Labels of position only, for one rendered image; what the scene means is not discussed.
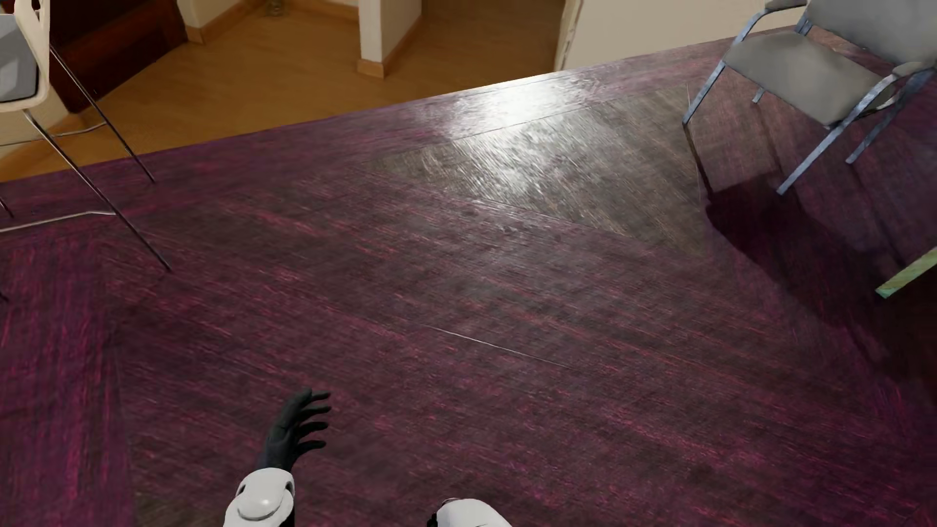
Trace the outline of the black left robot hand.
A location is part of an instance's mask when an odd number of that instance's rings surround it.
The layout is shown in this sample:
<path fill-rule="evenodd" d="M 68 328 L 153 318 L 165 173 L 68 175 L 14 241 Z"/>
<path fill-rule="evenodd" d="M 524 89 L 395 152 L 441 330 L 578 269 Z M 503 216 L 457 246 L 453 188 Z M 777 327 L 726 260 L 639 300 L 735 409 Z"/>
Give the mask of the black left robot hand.
<path fill-rule="evenodd" d="M 326 403 L 330 397 L 329 391 L 307 388 L 289 398 L 264 438 L 255 469 L 273 468 L 290 473 L 301 456 L 325 448 L 326 441 L 312 435 L 329 426 L 316 417 L 331 411 Z"/>

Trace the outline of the white robot leg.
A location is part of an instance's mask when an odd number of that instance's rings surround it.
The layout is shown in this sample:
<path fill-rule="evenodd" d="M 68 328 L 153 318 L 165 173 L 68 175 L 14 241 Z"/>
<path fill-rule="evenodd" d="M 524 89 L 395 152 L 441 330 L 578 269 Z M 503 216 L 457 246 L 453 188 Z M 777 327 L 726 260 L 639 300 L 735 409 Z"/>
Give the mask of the white robot leg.
<path fill-rule="evenodd" d="M 512 527 L 497 509 L 473 498 L 450 498 L 427 521 L 426 527 Z"/>

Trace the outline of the purple rug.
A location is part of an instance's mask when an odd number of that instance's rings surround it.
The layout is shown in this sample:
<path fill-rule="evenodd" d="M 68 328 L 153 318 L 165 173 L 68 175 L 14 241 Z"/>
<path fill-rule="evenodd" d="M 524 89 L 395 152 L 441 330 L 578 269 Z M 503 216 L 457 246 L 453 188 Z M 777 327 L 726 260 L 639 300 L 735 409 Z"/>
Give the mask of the purple rug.
<path fill-rule="evenodd" d="M 825 131 L 727 41 L 88 167 L 0 234 L 0 527 L 218 526 L 332 392 L 298 525 L 937 527 L 937 81 Z"/>

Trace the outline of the white square pillar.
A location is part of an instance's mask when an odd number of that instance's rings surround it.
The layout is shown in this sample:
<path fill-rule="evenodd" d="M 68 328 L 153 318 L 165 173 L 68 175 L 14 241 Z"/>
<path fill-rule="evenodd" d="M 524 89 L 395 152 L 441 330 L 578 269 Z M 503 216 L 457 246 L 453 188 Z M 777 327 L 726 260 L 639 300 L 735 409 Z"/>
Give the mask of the white square pillar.
<path fill-rule="evenodd" d="M 360 58 L 357 71 L 383 79 L 407 49 L 427 0 L 357 0 Z"/>

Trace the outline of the dark wooden cabinet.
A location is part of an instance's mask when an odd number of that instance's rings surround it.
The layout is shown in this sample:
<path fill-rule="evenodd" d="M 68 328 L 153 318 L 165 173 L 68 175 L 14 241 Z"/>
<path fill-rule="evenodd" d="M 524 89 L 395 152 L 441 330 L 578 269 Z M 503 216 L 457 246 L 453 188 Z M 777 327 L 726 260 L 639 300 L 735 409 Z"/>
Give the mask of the dark wooden cabinet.
<path fill-rule="evenodd" d="M 187 37 L 177 0 L 51 0 L 51 42 L 99 101 Z"/>

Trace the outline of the light green plank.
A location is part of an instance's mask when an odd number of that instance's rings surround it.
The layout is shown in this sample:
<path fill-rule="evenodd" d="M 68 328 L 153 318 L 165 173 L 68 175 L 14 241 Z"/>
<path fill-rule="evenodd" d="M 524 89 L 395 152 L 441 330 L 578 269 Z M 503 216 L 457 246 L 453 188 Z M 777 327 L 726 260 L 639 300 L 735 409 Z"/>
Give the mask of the light green plank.
<path fill-rule="evenodd" d="M 896 275 L 878 286 L 875 289 L 875 293 L 882 298 L 888 298 L 909 283 L 921 277 L 935 265 L 937 265 L 937 245 L 933 246 L 927 253 L 908 264 L 903 270 L 900 270 Z"/>

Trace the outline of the grey metal-frame chair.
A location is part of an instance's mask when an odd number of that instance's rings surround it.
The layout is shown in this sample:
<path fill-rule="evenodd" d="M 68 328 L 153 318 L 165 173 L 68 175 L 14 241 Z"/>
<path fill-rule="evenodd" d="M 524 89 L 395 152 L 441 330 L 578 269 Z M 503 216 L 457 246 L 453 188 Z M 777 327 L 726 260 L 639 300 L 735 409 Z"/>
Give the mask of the grey metal-frame chair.
<path fill-rule="evenodd" d="M 881 76 L 809 37 L 818 27 L 893 64 Z M 777 188 L 783 195 L 856 121 L 884 112 L 846 163 L 854 164 L 909 99 L 937 75 L 937 0 L 766 0 L 745 24 L 690 101 L 681 126 L 705 188 L 709 176 L 690 123 L 730 68 L 758 90 L 811 117 L 828 131 Z"/>

